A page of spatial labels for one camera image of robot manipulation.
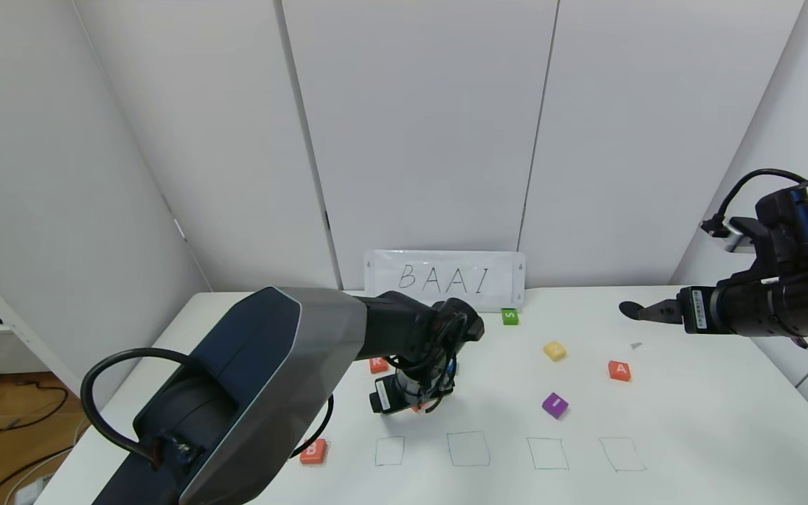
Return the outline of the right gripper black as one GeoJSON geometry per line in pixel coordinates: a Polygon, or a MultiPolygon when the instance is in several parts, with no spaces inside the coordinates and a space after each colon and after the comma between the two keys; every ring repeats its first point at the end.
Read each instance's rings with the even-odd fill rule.
{"type": "Polygon", "coordinates": [[[692,285],[677,299],[653,306],[619,304],[620,313],[634,321],[682,324],[690,335],[772,336],[774,307],[770,289],[760,283],[692,285]]]}

